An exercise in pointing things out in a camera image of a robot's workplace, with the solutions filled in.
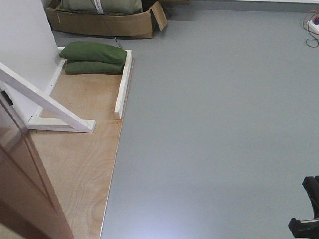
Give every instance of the tape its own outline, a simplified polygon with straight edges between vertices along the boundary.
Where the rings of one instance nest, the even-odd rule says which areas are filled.
[[[94,0],[94,5],[99,14],[104,14],[100,0]]]

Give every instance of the cardboard flap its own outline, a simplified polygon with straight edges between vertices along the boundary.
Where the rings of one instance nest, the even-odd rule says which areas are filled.
[[[153,6],[150,7],[150,10],[152,11],[156,22],[159,25],[159,28],[161,31],[166,27],[167,25],[167,18],[165,16],[164,10],[160,3],[157,1],[153,4]]]

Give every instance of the electrical cord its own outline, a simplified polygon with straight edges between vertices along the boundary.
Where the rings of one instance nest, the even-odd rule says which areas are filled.
[[[96,9],[95,4],[92,2],[94,0],[90,0],[91,4],[93,5],[93,7]],[[101,20],[103,21],[104,25],[107,27],[109,34],[111,35],[111,37],[115,40],[115,42],[117,43],[118,47],[123,49],[122,45],[120,44],[119,40],[116,38],[116,36],[114,36],[112,30],[110,29],[110,27],[108,26],[108,24],[106,23],[105,19],[103,18],[103,15],[105,14],[100,14],[99,11],[96,9],[96,14],[98,14],[101,18]]]
[[[311,38],[306,39],[305,43],[306,43],[306,45],[307,45],[308,47],[311,47],[311,48],[317,48],[317,47],[319,46],[319,39],[314,36],[314,35],[319,35],[319,34],[313,32],[313,31],[310,31],[310,30],[309,30],[309,24],[307,24],[307,22],[309,22],[309,21],[316,21],[316,20],[318,20],[318,19],[319,19],[319,14],[318,14],[318,12],[317,12],[316,10],[310,10],[310,11],[306,14],[306,16],[305,16],[305,18],[304,18],[304,20],[303,20],[303,29],[306,30],[306,31],[308,32],[308,34],[311,36]]]

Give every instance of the cardboard box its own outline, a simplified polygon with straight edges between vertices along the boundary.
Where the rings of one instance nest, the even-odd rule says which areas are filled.
[[[152,38],[154,24],[160,30],[167,25],[167,18],[159,2],[147,11],[134,15],[111,16],[87,13],[69,13],[56,10],[60,0],[52,0],[45,13],[53,30],[94,36],[123,36]]]

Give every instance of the green sandbag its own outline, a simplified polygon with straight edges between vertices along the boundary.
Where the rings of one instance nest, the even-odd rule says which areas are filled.
[[[71,61],[66,63],[66,74],[121,74],[124,64],[110,64],[92,61]]]
[[[104,13],[135,14],[143,12],[141,0],[100,0]],[[61,0],[61,9],[97,12],[94,0]]]
[[[97,42],[75,41],[68,44],[60,56],[73,61],[101,61],[124,64],[127,52],[121,48]]]

